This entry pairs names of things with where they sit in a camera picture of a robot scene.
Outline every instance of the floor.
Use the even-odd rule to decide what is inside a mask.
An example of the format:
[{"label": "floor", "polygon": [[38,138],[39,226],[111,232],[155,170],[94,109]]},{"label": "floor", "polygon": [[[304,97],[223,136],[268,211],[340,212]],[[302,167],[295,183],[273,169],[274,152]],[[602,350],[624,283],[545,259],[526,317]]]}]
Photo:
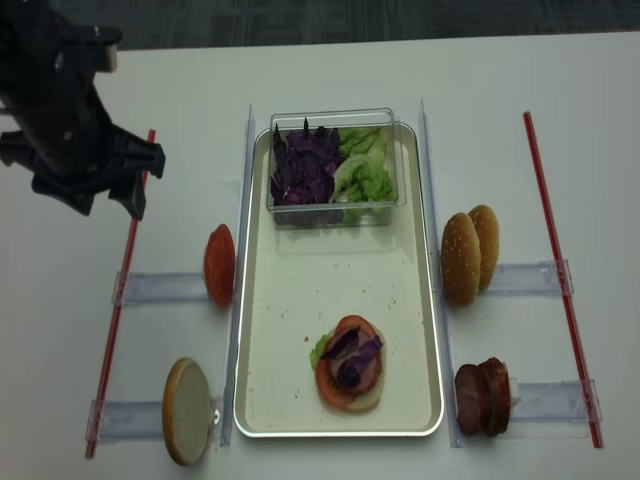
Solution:
[{"label": "floor", "polygon": [[640,0],[50,0],[119,27],[121,50],[371,42],[640,28]]}]

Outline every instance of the white tray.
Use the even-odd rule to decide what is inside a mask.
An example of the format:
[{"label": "white tray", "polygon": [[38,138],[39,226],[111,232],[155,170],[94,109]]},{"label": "white tray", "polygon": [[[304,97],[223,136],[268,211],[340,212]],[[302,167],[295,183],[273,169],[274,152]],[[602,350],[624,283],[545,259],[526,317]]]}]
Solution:
[{"label": "white tray", "polygon": [[[413,130],[403,125],[401,138],[407,202],[391,225],[310,230],[274,229],[265,204],[269,132],[256,140],[234,404],[245,435],[425,436],[440,424],[420,164]],[[322,403],[309,362],[315,342],[349,314],[387,341],[380,403],[357,415]]]}]

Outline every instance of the clear plastic container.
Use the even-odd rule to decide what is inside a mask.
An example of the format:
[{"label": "clear plastic container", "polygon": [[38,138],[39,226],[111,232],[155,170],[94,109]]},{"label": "clear plastic container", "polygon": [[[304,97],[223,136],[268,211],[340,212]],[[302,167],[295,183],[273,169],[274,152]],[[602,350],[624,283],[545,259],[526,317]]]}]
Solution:
[{"label": "clear plastic container", "polygon": [[[392,199],[386,201],[349,202],[346,195],[343,194],[333,203],[275,205],[270,187],[271,178],[276,170],[273,151],[276,126],[282,140],[288,144],[287,135],[289,132],[302,130],[305,119],[311,132],[321,126],[329,130],[337,128],[338,133],[345,128],[380,128],[379,134],[385,135],[387,138],[384,168],[389,173],[391,180]],[[403,153],[398,119],[388,108],[274,115],[271,117],[269,177],[266,191],[267,209],[273,217],[276,228],[390,224],[394,207],[402,205],[406,201]]]}]

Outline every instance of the red rod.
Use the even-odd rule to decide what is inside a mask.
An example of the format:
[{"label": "red rod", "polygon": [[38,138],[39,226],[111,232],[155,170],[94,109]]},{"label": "red rod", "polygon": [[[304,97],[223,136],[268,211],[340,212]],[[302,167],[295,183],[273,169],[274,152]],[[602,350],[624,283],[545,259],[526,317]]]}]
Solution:
[{"label": "red rod", "polygon": [[[553,258],[555,259],[556,264],[559,266],[562,264],[563,256],[562,251],[560,250],[560,240],[558,238],[556,224],[553,219],[553,212],[551,211],[551,200],[549,199],[547,182],[544,178],[544,172],[542,170],[542,160],[540,159],[540,151],[538,150],[536,132],[533,129],[533,120],[531,118],[531,113],[525,112],[523,114],[523,117],[524,125],[527,129],[527,137],[529,139],[529,148],[531,149],[531,158],[533,159],[533,168],[536,171],[536,178],[538,179],[538,189],[540,190],[542,208],[544,209],[544,216],[547,221],[547,230],[549,231],[549,240],[551,240]],[[557,270],[558,281],[560,282],[560,285],[565,285],[564,269],[558,268]],[[587,361],[585,360],[584,352],[582,351],[582,343],[580,343],[578,321],[576,320],[576,312],[573,308],[573,300],[570,295],[563,295],[562,301],[564,302],[564,311],[567,315],[567,323],[569,324],[569,334],[571,336],[573,354],[576,358],[576,366],[578,367],[578,376],[580,377],[580,382],[582,383],[584,403],[587,407],[587,414],[589,415],[591,439],[593,440],[594,448],[602,448],[602,433],[600,432],[600,421],[598,420],[596,409],[594,408],[591,383],[589,380],[589,374],[587,372]]]},{"label": "red rod", "polygon": [[[149,143],[156,141],[155,130],[149,130],[147,136]],[[144,172],[142,176],[143,185],[147,184],[147,175],[149,172]],[[116,335],[118,334],[118,326],[120,325],[120,314],[122,313],[122,307],[120,306],[120,300],[124,292],[124,286],[127,281],[127,274],[129,273],[129,267],[131,266],[131,258],[133,257],[133,247],[136,243],[136,232],[138,231],[138,220],[131,219],[129,225],[129,236],[127,237],[127,246],[124,250],[124,258],[122,259],[122,267],[120,268],[121,276],[119,285],[116,290],[116,301],[113,305],[113,313],[111,314],[111,326],[109,327],[109,335],[107,336],[107,345],[104,349],[104,359],[102,360],[102,371],[100,372],[100,382],[98,383],[98,393],[96,394],[96,410],[95,410],[95,422],[90,430],[90,438],[87,441],[87,449],[84,452],[84,458],[91,459],[96,454],[96,447],[98,445],[97,436],[100,429],[100,417],[102,415],[102,403],[105,400],[107,394],[107,384],[109,383],[109,373],[111,372],[111,361],[113,360],[113,351],[116,346]]]}]

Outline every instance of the red cabbage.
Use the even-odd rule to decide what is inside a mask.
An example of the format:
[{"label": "red cabbage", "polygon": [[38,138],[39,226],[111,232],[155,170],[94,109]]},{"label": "red cabbage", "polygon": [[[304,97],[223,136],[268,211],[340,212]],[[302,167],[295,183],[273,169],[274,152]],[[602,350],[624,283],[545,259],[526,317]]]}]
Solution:
[{"label": "red cabbage", "polygon": [[287,141],[288,145],[276,125],[273,134],[276,169],[270,188],[274,204],[328,203],[335,190],[332,175],[344,161],[338,152],[338,130],[319,127],[312,133],[305,118],[304,129],[290,132]]},{"label": "red cabbage", "polygon": [[351,330],[347,330],[342,337],[331,347],[326,353],[324,353],[320,359],[324,358],[340,358],[347,353],[352,352],[358,346],[358,332],[360,327],[357,326]]},{"label": "red cabbage", "polygon": [[337,380],[347,388],[353,388],[360,383],[360,374],[376,358],[382,348],[382,340],[376,335],[371,340],[363,343],[358,354],[349,357],[338,368]]}]

